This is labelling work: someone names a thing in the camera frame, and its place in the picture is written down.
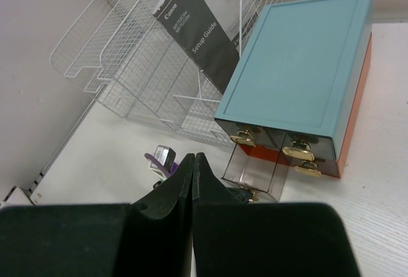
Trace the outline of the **grey setup guide booklet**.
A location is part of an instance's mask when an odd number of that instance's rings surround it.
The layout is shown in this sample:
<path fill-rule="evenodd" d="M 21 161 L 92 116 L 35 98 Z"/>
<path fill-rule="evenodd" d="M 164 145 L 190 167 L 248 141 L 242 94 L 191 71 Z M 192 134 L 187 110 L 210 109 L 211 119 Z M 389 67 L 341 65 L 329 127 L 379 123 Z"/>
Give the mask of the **grey setup guide booklet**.
<path fill-rule="evenodd" d="M 224 93 L 239 60 L 238 0 L 160 0 L 152 14 Z"/>

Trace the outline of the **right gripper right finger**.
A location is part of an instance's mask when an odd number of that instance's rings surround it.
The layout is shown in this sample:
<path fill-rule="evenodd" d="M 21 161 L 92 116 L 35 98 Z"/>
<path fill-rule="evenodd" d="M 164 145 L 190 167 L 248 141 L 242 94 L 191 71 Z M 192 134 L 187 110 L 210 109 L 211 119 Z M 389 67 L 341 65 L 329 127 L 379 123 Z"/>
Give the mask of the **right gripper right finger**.
<path fill-rule="evenodd" d="M 319 202 L 244 204 L 196 155 L 193 247 L 198 276 L 359 276 L 342 219 Z"/>

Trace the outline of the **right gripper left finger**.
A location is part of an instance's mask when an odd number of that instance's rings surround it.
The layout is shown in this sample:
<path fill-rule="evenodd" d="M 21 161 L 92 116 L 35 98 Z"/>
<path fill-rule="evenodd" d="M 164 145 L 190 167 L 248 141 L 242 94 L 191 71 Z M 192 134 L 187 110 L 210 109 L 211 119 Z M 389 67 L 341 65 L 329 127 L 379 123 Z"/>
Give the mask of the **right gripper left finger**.
<path fill-rule="evenodd" d="M 1 275 L 189 276 L 194 161 L 132 204 L 5 207 Z"/>

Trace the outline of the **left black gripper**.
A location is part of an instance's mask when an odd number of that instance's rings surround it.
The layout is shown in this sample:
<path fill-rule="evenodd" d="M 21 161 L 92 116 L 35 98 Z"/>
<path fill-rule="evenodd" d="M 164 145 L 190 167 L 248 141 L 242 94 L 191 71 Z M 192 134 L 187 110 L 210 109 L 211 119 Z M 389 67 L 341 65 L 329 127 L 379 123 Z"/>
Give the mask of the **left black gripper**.
<path fill-rule="evenodd" d="M 227 190 L 244 204 L 254 202 L 254 194 L 251 190 L 242 188 L 227 188 Z"/>

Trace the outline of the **clear drawer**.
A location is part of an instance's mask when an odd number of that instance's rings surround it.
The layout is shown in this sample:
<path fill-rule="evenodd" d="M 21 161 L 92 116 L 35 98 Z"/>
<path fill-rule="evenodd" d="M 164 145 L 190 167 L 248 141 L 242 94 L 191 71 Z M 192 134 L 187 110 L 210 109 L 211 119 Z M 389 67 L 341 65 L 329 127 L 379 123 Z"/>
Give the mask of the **clear drawer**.
<path fill-rule="evenodd" d="M 222 179 L 235 188 L 249 190 L 255 201 L 277 202 L 289 168 L 290 163 L 280 151 L 236 145 Z"/>

